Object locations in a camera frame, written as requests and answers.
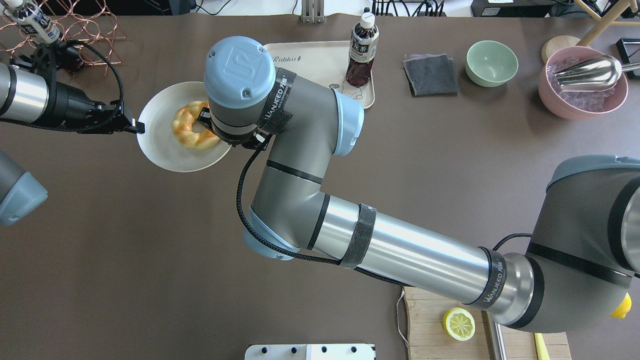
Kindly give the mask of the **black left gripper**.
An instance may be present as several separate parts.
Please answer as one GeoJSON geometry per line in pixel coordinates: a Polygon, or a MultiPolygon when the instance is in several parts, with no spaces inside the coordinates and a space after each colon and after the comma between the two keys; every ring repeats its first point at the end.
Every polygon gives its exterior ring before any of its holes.
{"type": "Polygon", "coordinates": [[[137,121],[128,107],[118,100],[110,104],[96,104],[96,108],[87,112],[80,121],[77,133],[87,135],[112,135],[114,133],[131,133],[141,135],[146,132],[146,125],[137,121]]]}

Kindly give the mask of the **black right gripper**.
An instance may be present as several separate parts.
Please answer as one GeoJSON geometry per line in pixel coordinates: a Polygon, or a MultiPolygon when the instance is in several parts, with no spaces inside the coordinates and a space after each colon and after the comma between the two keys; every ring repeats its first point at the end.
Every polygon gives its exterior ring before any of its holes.
{"type": "Polygon", "coordinates": [[[272,137],[272,135],[257,129],[245,134],[231,134],[224,132],[224,130],[217,126],[217,121],[217,118],[208,107],[204,107],[197,116],[198,123],[200,123],[205,129],[213,132],[222,141],[232,147],[242,146],[247,150],[264,151],[272,137]]]}

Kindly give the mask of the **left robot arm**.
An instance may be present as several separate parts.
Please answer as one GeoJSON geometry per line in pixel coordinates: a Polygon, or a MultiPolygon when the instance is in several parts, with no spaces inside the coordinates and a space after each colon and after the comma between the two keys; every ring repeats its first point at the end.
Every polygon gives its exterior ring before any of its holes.
{"type": "MultiPolygon", "coordinates": [[[[0,115],[3,123],[54,132],[111,135],[144,134],[146,126],[135,120],[124,104],[121,77],[105,55],[91,45],[72,39],[38,45],[30,58],[22,56],[1,65],[0,115]],[[91,100],[82,89],[57,80],[79,48],[105,61],[118,85],[118,98],[105,104],[91,100]]],[[[41,183],[6,152],[0,153],[0,221],[11,226],[48,198],[41,183]]]]}

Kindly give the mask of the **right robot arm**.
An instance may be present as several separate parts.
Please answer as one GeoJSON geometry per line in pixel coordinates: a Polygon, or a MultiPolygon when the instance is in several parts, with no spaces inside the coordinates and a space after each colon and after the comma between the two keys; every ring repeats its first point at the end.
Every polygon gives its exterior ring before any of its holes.
{"type": "Polygon", "coordinates": [[[626,295],[639,309],[639,115],[551,111],[545,70],[437,99],[393,69],[365,111],[233,36],[203,81],[224,141],[272,135],[246,214],[268,248],[557,333],[626,312],[626,295]]]}

